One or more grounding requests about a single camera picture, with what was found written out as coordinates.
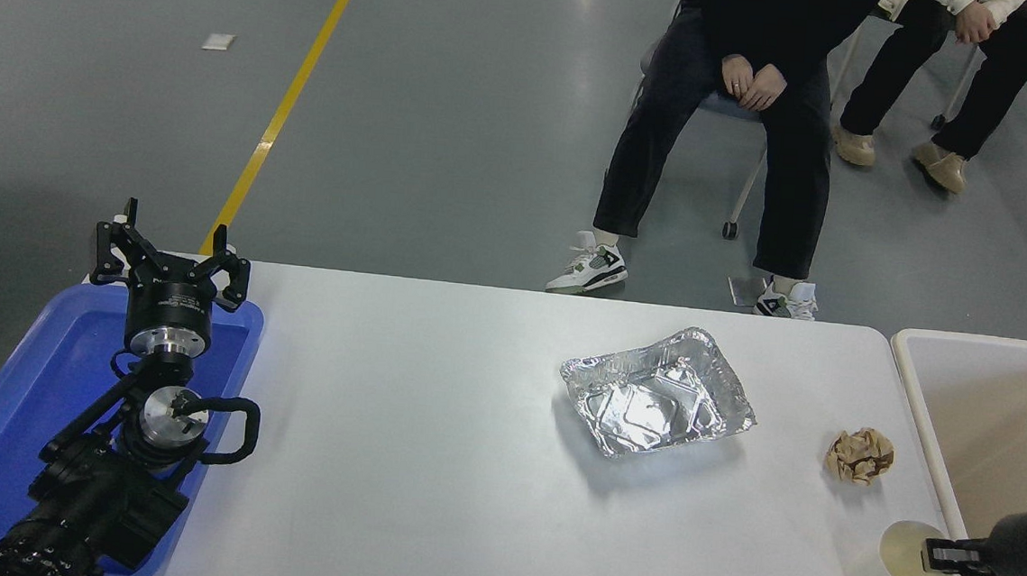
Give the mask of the person's left hand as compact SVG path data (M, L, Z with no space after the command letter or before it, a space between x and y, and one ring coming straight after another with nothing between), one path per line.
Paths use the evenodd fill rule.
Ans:
M991 5L981 1L981 3L972 6L971 18L962 34L966 42L981 44L983 41L989 41L998 30L999 25L998 17L995 16Z
M748 80L741 91L740 105L745 110L763 112L778 100L787 88L787 81L774 64L760 68Z

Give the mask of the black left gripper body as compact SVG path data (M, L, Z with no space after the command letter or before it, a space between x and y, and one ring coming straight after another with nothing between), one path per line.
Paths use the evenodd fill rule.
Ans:
M217 291L212 280L192 282L181 272L175 279L168 279L150 265L134 267L127 277L127 335L176 327L210 342L212 304Z

